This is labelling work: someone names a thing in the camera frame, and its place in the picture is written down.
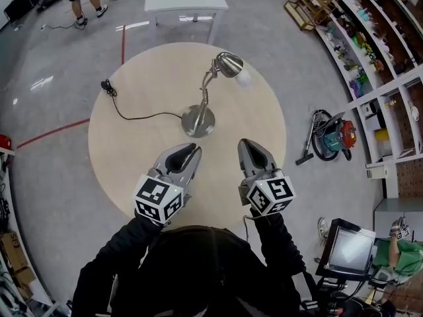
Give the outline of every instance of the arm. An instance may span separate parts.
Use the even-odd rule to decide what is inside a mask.
[[[251,213],[253,217],[259,217],[257,211],[251,210]],[[281,273],[281,269],[286,269],[285,274],[291,277],[306,270],[303,256],[292,242],[282,215],[260,217],[254,223],[260,235],[263,256],[271,271]]]
[[[395,269],[401,253],[398,249],[397,237],[395,235],[391,236],[391,243],[389,245],[389,267]]]
[[[137,216],[123,226],[100,249],[96,258],[81,270],[73,295],[72,317],[94,316],[96,312],[105,312],[113,276],[122,271],[136,271],[147,247],[162,228],[142,216]]]

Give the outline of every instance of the black jacket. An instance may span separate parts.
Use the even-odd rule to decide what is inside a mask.
[[[267,267],[250,245],[226,229],[192,226],[163,233],[132,219],[79,276],[72,316],[106,311],[113,276],[113,316],[295,316],[300,298],[291,277],[305,265],[281,215],[254,220]],[[149,253],[140,265],[147,247]]]

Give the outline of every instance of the desk lamp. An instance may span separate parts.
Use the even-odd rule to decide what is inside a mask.
[[[250,83],[250,75],[244,68],[244,62],[240,57],[228,52],[219,53],[215,59],[212,59],[211,68],[204,75],[200,89],[203,93],[201,103],[189,107],[182,115],[182,128],[188,136],[204,137],[209,135],[214,128],[215,116],[208,108],[207,86],[210,81],[217,78],[218,72],[225,77],[234,77],[242,87],[246,87]]]

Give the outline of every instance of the computer monitor screen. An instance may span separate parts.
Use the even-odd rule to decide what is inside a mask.
[[[329,258],[329,269],[342,267],[364,272],[367,269],[373,241],[374,238],[340,227]]]

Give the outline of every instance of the red floor line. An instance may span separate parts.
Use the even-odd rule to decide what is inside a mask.
[[[124,25],[124,29],[122,30],[122,64],[125,63],[125,28],[126,25]]]
[[[62,130],[65,130],[65,129],[76,127],[77,125],[81,125],[81,124],[84,124],[84,123],[87,123],[87,122],[90,122],[90,119],[85,119],[85,120],[82,120],[82,121],[78,121],[78,122],[75,122],[75,123],[65,125],[63,127],[57,128],[55,130],[48,131],[47,133],[41,134],[40,136],[37,136],[37,137],[34,137],[33,139],[31,139],[27,142],[21,143],[18,147],[16,147],[16,149],[19,149],[19,148],[22,148],[23,146],[29,145],[30,143],[35,142],[39,139],[42,139],[43,137],[49,136],[51,134],[58,133],[59,131],[62,131]]]
[[[122,64],[125,63],[125,28],[126,28],[126,25],[124,25],[124,29],[122,30]],[[82,121],[78,121],[78,122],[75,122],[75,123],[65,125],[63,127],[57,128],[55,130],[48,131],[47,133],[44,133],[44,134],[37,136],[37,137],[34,137],[33,139],[28,140],[27,142],[21,143],[20,145],[18,145],[18,147],[16,147],[16,149],[19,149],[19,148],[22,148],[26,145],[29,145],[30,143],[35,142],[39,139],[42,139],[43,137],[49,136],[51,134],[58,133],[59,131],[62,131],[62,130],[65,130],[65,129],[76,127],[77,125],[81,125],[81,124],[84,124],[84,123],[87,123],[87,122],[90,122],[90,119],[85,119],[85,120],[82,120]]]

